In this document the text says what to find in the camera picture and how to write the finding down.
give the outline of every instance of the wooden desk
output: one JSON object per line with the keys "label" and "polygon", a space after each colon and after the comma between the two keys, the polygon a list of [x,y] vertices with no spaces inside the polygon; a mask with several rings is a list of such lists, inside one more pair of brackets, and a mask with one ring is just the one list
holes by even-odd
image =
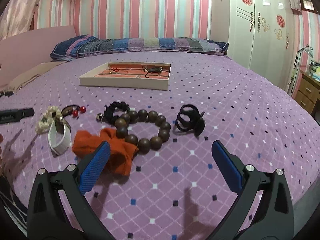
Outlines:
{"label": "wooden desk", "polygon": [[317,82],[307,73],[300,70],[302,79],[295,101],[314,118],[320,111],[320,82]]}

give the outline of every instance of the striped wallpaper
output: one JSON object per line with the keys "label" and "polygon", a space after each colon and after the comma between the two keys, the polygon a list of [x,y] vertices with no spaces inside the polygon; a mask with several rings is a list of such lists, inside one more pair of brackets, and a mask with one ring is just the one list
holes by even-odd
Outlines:
{"label": "striped wallpaper", "polygon": [[35,29],[74,25],[98,38],[209,38],[211,0],[40,0]]}
{"label": "striped wallpaper", "polygon": [[[320,61],[320,15],[302,11],[302,15],[293,15],[294,16],[294,26],[295,26],[295,41],[294,41],[294,51],[293,57],[295,59],[296,52],[305,47],[307,44],[313,48],[314,60]],[[300,59],[300,69],[306,70],[311,62],[311,57],[303,52]],[[299,74],[298,80],[295,85],[294,92],[292,97],[295,98],[302,75]]]}

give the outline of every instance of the window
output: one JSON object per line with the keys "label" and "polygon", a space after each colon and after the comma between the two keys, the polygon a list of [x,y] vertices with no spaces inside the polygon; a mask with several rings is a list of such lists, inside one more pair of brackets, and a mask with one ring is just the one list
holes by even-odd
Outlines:
{"label": "window", "polygon": [[311,0],[300,0],[302,10],[319,14]]}

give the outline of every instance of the red bead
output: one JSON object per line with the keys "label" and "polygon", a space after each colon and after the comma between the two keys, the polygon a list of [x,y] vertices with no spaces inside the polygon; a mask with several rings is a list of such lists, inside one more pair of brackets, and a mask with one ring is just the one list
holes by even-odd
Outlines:
{"label": "red bead", "polygon": [[72,115],[73,115],[73,117],[78,117],[78,110],[74,110],[74,111],[72,112]]}
{"label": "red bead", "polygon": [[81,106],[81,107],[80,107],[80,112],[81,112],[81,113],[85,113],[85,111],[87,111],[87,109],[85,108],[85,106]]}

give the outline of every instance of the bed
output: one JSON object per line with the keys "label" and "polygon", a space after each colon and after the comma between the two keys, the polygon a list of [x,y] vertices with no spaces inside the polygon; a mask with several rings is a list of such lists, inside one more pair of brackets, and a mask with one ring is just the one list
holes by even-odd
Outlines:
{"label": "bed", "polygon": [[[170,62],[169,89],[79,86],[81,74],[108,61]],[[53,157],[47,135],[35,134],[47,106],[86,106],[78,119],[66,117],[73,139],[77,130],[98,134],[108,127],[96,121],[96,114],[117,100],[155,110],[169,122],[183,104],[193,104],[205,112],[206,127],[199,138],[171,131],[159,151],[134,158],[129,178],[107,172],[100,176],[85,197],[116,239],[205,239],[236,198],[213,161],[215,140],[259,171],[283,169],[293,204],[319,174],[320,130],[315,120],[283,90],[228,57],[176,51],[104,54],[61,64],[14,96],[0,99],[1,109],[35,110],[33,118],[0,127],[5,135],[4,173],[25,206],[40,168],[58,171],[77,161],[71,147]],[[137,123],[129,132],[150,137],[157,128]],[[250,225],[260,197],[257,193],[242,228]],[[61,198],[71,224],[80,229],[66,197]]]}

